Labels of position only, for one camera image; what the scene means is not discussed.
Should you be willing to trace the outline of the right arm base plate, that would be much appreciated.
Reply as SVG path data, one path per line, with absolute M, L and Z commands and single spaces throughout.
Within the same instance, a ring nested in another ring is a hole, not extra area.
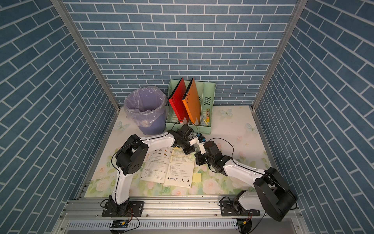
M 223 200 L 218 203 L 222 216 L 260 216 L 259 210 L 245 210 L 240 204 L 232 204 L 231 201 Z

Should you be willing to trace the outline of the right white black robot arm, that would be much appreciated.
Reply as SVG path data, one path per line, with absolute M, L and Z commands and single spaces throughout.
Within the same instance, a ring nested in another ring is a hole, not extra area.
M 213 167 L 214 172 L 252 184 L 264 211 L 274 220 L 282 221 L 297 203 L 289 184 L 275 168 L 256 169 L 223 155 L 212 140 L 197 143 L 196 164 Z

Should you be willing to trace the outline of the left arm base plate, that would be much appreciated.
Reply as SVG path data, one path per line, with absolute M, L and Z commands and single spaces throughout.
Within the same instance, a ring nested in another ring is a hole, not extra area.
M 141 217 L 144 208 L 143 201 L 127 201 L 121 205 L 113 200 L 107 201 L 104 205 L 102 217 Z

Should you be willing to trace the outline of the English textbook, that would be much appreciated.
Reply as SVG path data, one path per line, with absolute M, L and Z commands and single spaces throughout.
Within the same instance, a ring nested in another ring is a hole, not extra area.
M 195 166 L 195 153 L 181 148 L 164 147 L 147 156 L 140 179 L 166 186 L 190 188 Z

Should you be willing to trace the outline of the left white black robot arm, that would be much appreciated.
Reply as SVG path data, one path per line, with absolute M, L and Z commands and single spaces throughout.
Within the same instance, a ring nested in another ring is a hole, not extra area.
M 124 145 L 114 155 L 118 171 L 116 185 L 109 201 L 115 205 L 123 205 L 129 200 L 130 186 L 133 175 L 140 169 L 148 152 L 164 147 L 179 147 L 185 154 L 195 151 L 195 146 L 200 143 L 199 137 L 192 135 L 191 128 L 184 124 L 181 129 L 168 130 L 166 133 L 140 138 L 131 135 Z

